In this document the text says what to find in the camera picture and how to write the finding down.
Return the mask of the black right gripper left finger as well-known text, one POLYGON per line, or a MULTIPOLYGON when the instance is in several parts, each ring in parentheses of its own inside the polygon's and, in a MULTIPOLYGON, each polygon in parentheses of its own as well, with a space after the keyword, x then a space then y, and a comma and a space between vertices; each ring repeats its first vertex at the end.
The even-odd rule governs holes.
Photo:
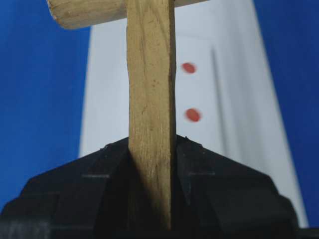
POLYGON ((0 215, 3 239, 112 239, 127 227, 128 140, 28 180, 0 215))

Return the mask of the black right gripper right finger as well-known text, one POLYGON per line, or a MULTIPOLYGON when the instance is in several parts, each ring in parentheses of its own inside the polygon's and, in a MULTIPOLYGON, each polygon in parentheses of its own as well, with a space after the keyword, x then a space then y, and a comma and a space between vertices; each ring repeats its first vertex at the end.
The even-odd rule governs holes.
POLYGON ((297 239, 289 199, 272 179, 182 136, 176 142, 177 178, 185 200, 188 239, 297 239))

